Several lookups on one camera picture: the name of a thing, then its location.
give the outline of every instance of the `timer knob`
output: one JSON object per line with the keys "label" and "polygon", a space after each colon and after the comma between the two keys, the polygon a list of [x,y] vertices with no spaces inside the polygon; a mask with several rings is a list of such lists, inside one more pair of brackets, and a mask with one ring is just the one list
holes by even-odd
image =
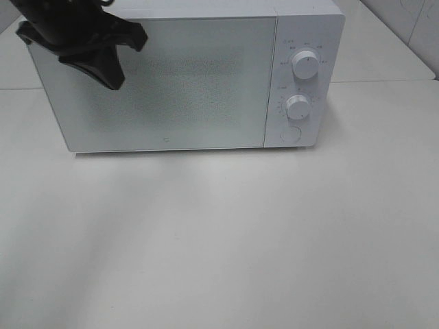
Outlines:
{"label": "timer knob", "polygon": [[311,104],[308,97],[296,95],[289,98],[285,103],[287,116],[291,120],[302,120],[311,113]]}
{"label": "timer knob", "polygon": [[293,56],[291,64],[296,77],[308,80],[318,73],[319,55],[314,50],[301,50]]}

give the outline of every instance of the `table surface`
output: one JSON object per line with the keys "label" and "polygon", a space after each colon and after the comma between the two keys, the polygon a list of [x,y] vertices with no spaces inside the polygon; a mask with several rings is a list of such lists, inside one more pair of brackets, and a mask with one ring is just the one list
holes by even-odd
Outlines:
{"label": "table surface", "polygon": [[74,156],[0,90],[0,328],[436,329],[430,78],[334,83],[316,147],[265,151]]}
{"label": "table surface", "polygon": [[[432,80],[434,73],[358,0],[336,0],[346,26],[333,82]],[[41,88],[18,21],[0,34],[0,89]]]}

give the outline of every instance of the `microwave door window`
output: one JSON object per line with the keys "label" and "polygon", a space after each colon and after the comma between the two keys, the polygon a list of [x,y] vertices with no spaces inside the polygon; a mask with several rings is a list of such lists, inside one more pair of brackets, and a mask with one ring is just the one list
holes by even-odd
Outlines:
{"label": "microwave door window", "polygon": [[262,147],[276,19],[139,20],[119,91],[30,46],[71,151]]}

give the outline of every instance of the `white microwave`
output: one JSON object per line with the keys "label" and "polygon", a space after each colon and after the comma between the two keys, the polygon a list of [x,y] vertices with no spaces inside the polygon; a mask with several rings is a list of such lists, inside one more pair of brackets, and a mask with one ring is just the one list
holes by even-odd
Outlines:
{"label": "white microwave", "polygon": [[29,51],[76,153],[316,143],[344,15],[331,0],[118,0],[142,24],[118,91]]}

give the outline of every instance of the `white wall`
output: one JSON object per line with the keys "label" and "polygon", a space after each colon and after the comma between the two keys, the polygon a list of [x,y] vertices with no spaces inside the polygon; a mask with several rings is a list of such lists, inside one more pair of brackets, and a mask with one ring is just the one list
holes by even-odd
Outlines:
{"label": "white wall", "polygon": [[406,44],[412,36],[425,0],[363,0]]}
{"label": "white wall", "polygon": [[426,0],[409,46],[439,77],[439,0]]}
{"label": "white wall", "polygon": [[19,16],[19,11],[9,2],[9,0],[0,0],[0,33]]}
{"label": "white wall", "polygon": [[362,0],[439,77],[439,0]]}

